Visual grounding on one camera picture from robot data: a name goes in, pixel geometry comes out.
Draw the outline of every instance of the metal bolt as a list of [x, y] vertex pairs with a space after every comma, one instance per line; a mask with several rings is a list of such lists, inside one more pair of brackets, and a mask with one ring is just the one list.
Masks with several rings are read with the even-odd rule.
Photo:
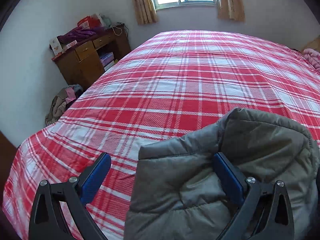
[[75, 183], [77, 180], [78, 180], [78, 178], [77, 178], [77, 177], [72, 176], [72, 177], [69, 179], [69, 182], [71, 182], [71, 183]]
[[249, 183], [255, 183], [256, 182], [256, 179], [254, 178], [254, 177], [248, 177], [247, 178], [247, 182], [249, 182]]
[[47, 185], [47, 181], [46, 181], [45, 179], [44, 179], [44, 180], [41, 180], [40, 185], [41, 185], [41, 186]]
[[277, 181], [278, 186], [283, 187], [284, 186], [284, 182], [282, 180], [278, 180]]

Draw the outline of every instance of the bed sheet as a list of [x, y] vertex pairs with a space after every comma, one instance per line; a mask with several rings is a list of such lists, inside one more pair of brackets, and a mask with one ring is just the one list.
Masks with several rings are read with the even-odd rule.
[[140, 146], [200, 129], [234, 107], [292, 118], [320, 144], [319, 73], [299, 52], [235, 33], [160, 33], [103, 74], [56, 124], [21, 144], [4, 213], [28, 239], [39, 182], [78, 176], [108, 152], [110, 172], [87, 209], [108, 239], [122, 239]]

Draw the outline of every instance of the gray jacket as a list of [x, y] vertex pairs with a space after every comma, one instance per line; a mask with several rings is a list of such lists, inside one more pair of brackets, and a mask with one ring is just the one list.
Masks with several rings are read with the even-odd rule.
[[235, 211], [212, 169], [219, 151], [246, 176], [285, 182], [301, 239], [316, 209], [319, 148], [296, 121], [240, 108], [201, 130], [140, 148], [124, 239], [217, 238]]

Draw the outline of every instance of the blue gripper pad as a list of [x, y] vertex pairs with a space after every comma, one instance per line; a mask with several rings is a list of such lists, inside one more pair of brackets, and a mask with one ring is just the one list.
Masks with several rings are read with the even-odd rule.
[[231, 165], [234, 169], [233, 165], [226, 163], [218, 153], [213, 155], [213, 170], [221, 181], [223, 191], [232, 203], [242, 206], [244, 203], [244, 189], [228, 165]]
[[91, 203], [111, 167], [111, 157], [105, 154], [83, 183], [80, 201], [83, 205]]

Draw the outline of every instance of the window sill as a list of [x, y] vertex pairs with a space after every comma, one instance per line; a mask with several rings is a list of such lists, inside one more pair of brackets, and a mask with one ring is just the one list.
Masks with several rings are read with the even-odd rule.
[[168, 4], [167, 6], [163, 5], [163, 7], [156, 8], [156, 11], [168, 9], [168, 8], [176, 8], [176, 7], [186, 7], [186, 6], [217, 6], [217, 3], [214, 2], [185, 2], [179, 5]]

